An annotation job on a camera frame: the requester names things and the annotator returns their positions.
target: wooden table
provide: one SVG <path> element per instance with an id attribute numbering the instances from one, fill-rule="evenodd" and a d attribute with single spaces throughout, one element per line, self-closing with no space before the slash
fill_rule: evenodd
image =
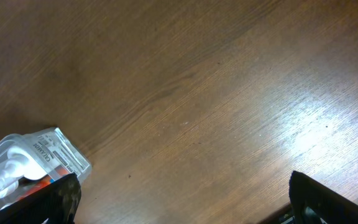
<path id="1" fill-rule="evenodd" d="M 76 223 L 257 223 L 358 197 L 358 1 L 0 1 L 0 139 L 89 158 Z"/>

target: plastic blister package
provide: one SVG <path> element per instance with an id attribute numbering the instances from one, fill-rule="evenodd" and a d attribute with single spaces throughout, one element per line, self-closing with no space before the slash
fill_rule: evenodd
<path id="1" fill-rule="evenodd" d="M 92 166 L 59 128 L 0 141 L 0 209 L 69 173 L 82 183 Z"/>

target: wooden surface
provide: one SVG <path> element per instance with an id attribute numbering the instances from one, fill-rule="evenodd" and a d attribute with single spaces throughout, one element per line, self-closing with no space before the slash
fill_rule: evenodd
<path id="1" fill-rule="evenodd" d="M 0 139 L 90 159 L 76 223 L 257 223 L 358 197 L 358 1 L 0 1 Z"/>

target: clear plastic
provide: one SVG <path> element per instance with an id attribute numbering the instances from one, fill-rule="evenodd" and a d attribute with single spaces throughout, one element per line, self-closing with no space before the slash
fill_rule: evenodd
<path id="1" fill-rule="evenodd" d="M 0 209 L 22 198 L 40 179 L 53 182 L 75 173 L 82 183 L 91 170 L 89 160 L 59 128 L 10 134 L 0 141 Z"/>

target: wood grain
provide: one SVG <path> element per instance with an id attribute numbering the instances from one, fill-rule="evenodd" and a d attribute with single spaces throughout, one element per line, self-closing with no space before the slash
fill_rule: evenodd
<path id="1" fill-rule="evenodd" d="M 257 223 L 358 197 L 358 1 L 0 1 L 0 139 L 59 126 L 76 223 Z"/>

